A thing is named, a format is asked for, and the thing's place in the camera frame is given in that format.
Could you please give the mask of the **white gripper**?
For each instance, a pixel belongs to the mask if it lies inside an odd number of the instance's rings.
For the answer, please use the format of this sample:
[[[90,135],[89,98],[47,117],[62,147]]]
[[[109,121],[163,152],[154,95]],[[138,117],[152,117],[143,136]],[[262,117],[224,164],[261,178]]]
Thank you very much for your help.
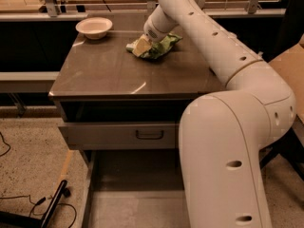
[[[135,41],[132,53],[140,57],[151,49],[151,41],[160,42],[172,29],[173,23],[166,16],[161,17],[151,14],[143,26],[144,35]]]

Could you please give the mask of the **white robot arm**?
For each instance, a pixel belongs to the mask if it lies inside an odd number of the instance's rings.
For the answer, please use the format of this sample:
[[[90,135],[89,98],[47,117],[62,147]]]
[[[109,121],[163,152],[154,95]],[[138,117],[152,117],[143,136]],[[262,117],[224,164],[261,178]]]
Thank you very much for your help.
[[[159,0],[143,33],[159,42],[175,26],[192,40],[224,89],[194,100],[179,126],[191,228],[272,228],[259,152],[295,120],[288,84],[203,12],[204,0]]]

